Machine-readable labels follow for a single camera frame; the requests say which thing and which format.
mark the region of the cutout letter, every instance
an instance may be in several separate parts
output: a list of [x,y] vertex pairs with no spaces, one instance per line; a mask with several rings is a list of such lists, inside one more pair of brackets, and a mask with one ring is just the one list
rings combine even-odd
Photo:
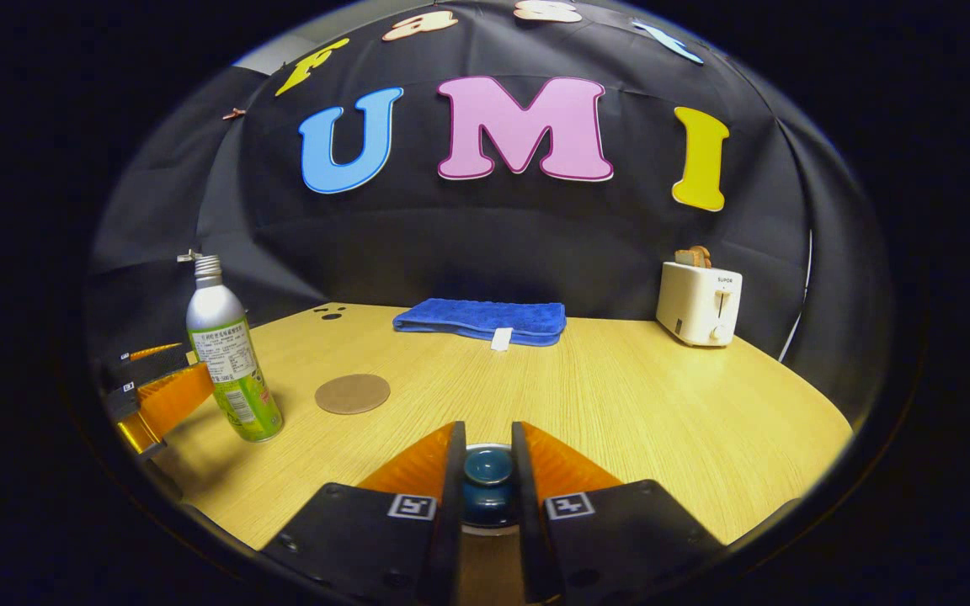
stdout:
[[515,4],[515,16],[532,22],[578,23],[582,15],[568,3],[547,3],[544,0],[524,0]]
[[717,212],[724,208],[721,187],[721,146],[728,127],[712,115],[676,108],[676,118],[688,133],[684,177],[673,185],[676,202]]
[[686,49],[686,46],[684,45],[684,43],[671,37],[671,35],[665,34],[665,32],[659,30],[658,28],[653,27],[651,24],[638,23],[638,22],[632,22],[631,24],[632,26],[635,26],[639,29],[644,29],[647,32],[650,32],[650,35],[655,40],[657,40],[657,42],[661,42],[662,45],[666,47],[666,49],[673,51],[674,53],[676,53],[681,57],[688,58],[691,61],[696,62],[696,64],[698,65],[703,64],[703,61],[701,60],[700,57],[698,57],[698,55],[690,53],[690,51]]
[[392,153],[392,105],[403,95],[401,88],[382,88],[358,99],[354,107],[365,112],[365,142],[361,154],[349,164],[332,160],[335,120],[343,108],[327,108],[309,116],[301,133],[301,179],[322,194],[345,192],[369,181],[384,168]]
[[543,173],[573,181],[612,178],[597,126],[597,99],[604,86],[554,77],[527,109],[491,77],[458,77],[438,91],[451,99],[451,153],[438,166],[441,177],[477,179],[491,173],[496,162],[482,153],[486,134],[511,172],[522,173],[549,130],[552,149],[541,161]]
[[338,49],[340,46],[346,46],[348,42],[350,42],[350,38],[343,38],[342,40],[339,40],[339,42],[334,42],[331,45],[324,46],[323,49],[317,50],[316,53],[313,53],[308,57],[301,59],[301,61],[298,61],[297,65],[294,66],[294,71],[290,74],[290,77],[288,77],[286,82],[284,82],[284,85],[280,86],[280,89],[276,91],[276,96],[278,97],[282,95],[282,93],[292,89],[294,86],[301,84],[301,81],[309,77],[309,70],[327,61],[328,57],[332,56],[332,51]]
[[392,42],[400,38],[408,38],[419,31],[436,31],[459,23],[459,19],[451,17],[451,11],[433,11],[424,15],[401,20],[392,26],[392,31],[381,36],[381,40]]

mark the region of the green label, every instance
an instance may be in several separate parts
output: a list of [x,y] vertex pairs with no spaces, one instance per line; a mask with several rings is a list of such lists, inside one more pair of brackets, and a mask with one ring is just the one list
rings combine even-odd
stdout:
[[207,362],[216,403],[239,436],[258,442],[279,433],[282,414],[257,365],[246,319],[189,331],[189,340],[197,360]]

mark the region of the orange gripper pad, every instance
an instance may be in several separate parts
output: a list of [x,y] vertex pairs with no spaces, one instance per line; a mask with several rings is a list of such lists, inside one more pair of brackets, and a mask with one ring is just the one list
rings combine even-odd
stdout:
[[139,360],[141,358],[151,356],[151,354],[162,352],[164,349],[177,348],[179,345],[181,345],[181,343],[172,343],[170,345],[159,345],[158,348],[142,349],[140,350],[140,352],[130,353],[130,360],[131,361]]
[[576,449],[530,423],[522,423],[539,505],[549,497],[599,491],[623,484]]
[[447,446],[455,422],[429,433],[403,452],[381,465],[358,484],[370,491],[423,495],[441,500],[444,491],[444,471],[447,465]]
[[155,438],[163,440],[168,431],[195,411],[215,390],[208,375],[208,364],[193,364],[138,387],[140,414]]

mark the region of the towel tag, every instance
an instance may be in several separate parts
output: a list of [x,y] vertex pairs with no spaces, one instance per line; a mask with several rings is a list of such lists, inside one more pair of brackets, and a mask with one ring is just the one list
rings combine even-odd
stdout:
[[493,333],[493,351],[507,352],[509,343],[511,343],[511,327],[498,327]]

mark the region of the black fabric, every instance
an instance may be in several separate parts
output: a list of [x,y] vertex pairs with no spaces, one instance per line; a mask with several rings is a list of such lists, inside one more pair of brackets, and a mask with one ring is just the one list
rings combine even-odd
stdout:
[[778,116],[812,218],[811,283],[782,361],[857,426],[885,384],[892,348],[897,311],[885,242],[832,143],[757,73],[743,66],[743,74]]
[[[780,93],[752,84],[757,77],[678,27],[666,25],[705,65],[665,49],[630,16],[588,4],[578,4],[577,24],[524,22],[509,3],[444,8],[456,26],[381,42],[416,8],[348,32],[349,45],[279,97],[274,91],[295,61],[269,79],[227,70],[176,112],[116,189],[97,238],[93,350],[180,338],[192,272],[173,258],[189,247],[220,254],[224,280],[258,325],[324,300],[414,306],[430,296],[558,300],[573,317],[651,319],[661,262],[701,244],[713,265],[743,274],[736,334],[777,358],[804,308],[814,230],[817,271],[786,362],[846,402],[842,410],[854,419],[877,392],[885,354],[884,338],[855,323],[881,330],[886,306],[873,301],[886,283],[859,279],[877,263],[847,253],[876,257],[877,229],[816,128]],[[514,175],[486,137],[493,173],[444,180],[436,165],[450,144],[450,100],[436,86],[466,76],[495,77],[524,107],[550,77],[600,82],[601,141],[616,175],[604,183],[544,175],[538,165],[550,136]],[[344,108],[332,155],[353,161],[363,128],[355,101],[388,86],[404,94],[394,104],[384,169],[347,192],[305,187],[301,121]],[[219,120],[244,104],[243,118]],[[719,212],[671,199],[685,162],[678,106],[730,130]]]

